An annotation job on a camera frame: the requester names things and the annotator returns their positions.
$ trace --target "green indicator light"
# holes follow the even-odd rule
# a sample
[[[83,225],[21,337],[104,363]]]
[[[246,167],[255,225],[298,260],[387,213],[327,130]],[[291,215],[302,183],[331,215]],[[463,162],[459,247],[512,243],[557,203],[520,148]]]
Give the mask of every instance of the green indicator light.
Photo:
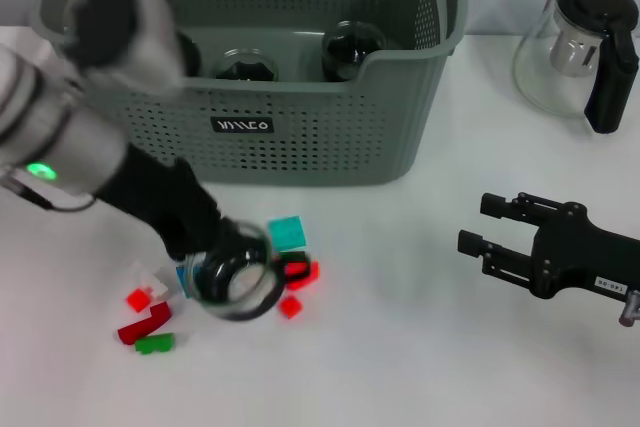
[[[56,171],[45,164],[29,164],[27,170],[31,175],[42,180],[56,180],[58,178]]]

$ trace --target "glass teapot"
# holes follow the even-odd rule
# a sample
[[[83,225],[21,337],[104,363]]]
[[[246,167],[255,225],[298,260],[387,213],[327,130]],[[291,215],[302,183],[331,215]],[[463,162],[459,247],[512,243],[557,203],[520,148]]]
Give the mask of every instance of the glass teapot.
[[[513,63],[521,94],[594,131],[615,132],[638,72],[634,0],[553,0],[522,40]]]

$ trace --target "basket logo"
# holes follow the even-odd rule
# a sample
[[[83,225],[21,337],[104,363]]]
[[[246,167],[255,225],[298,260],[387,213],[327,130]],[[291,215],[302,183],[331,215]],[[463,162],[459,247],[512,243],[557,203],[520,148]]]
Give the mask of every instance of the basket logo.
[[[211,117],[211,126],[219,134],[273,134],[271,117]]]

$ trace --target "white table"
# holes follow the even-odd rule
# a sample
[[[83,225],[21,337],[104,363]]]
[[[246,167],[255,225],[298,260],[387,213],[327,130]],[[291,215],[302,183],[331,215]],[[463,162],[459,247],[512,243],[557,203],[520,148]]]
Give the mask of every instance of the white table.
[[[47,57],[24,30],[0,39],[17,32]],[[616,134],[589,133],[522,102],[516,43],[463,40],[397,182],[209,186],[232,217],[302,217],[323,270],[294,321],[228,323],[178,295],[162,330],[178,348],[141,357],[113,333],[136,319],[122,300],[131,263],[171,275],[160,240],[105,205],[47,214],[0,193],[0,425],[636,423],[640,328],[618,325],[621,303],[583,291],[542,301],[456,252],[460,229],[530,252],[533,227],[479,214],[485,192],[579,201],[597,225],[640,238],[638,90]]]

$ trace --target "gray plastic basket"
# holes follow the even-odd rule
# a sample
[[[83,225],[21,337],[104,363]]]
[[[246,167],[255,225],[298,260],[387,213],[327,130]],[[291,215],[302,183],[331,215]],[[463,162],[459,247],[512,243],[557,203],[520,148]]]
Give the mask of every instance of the gray plastic basket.
[[[64,42],[71,0],[38,0],[34,29]],[[92,88],[163,162],[186,158],[202,181],[278,185],[389,182],[413,164],[447,56],[463,35],[467,0],[170,0],[199,46],[204,73],[224,52],[258,48],[280,81],[196,78],[177,99]],[[396,50],[370,55],[358,77],[323,81],[322,34],[342,20],[377,25]],[[273,133],[218,133],[212,118],[272,119]]]

